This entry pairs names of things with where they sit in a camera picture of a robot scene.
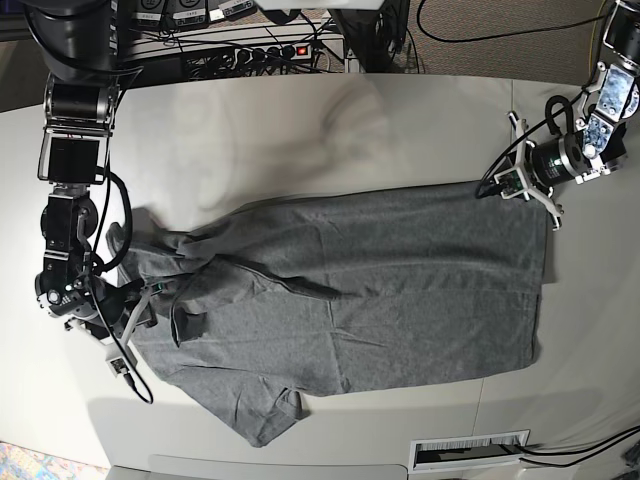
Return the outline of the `black robot arm right side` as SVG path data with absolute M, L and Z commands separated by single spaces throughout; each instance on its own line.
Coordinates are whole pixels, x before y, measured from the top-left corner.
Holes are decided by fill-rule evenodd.
M 90 187 L 124 185 L 108 161 L 123 83 L 139 73 L 119 60 L 127 15 L 116 1 L 25 1 L 22 8 L 50 70 L 37 176 L 53 190 L 40 220 L 45 251 L 36 296 L 52 317 L 78 321 L 103 340 L 120 327 L 139 288 L 102 280 L 123 256 L 103 261 L 90 244 L 102 229 Z

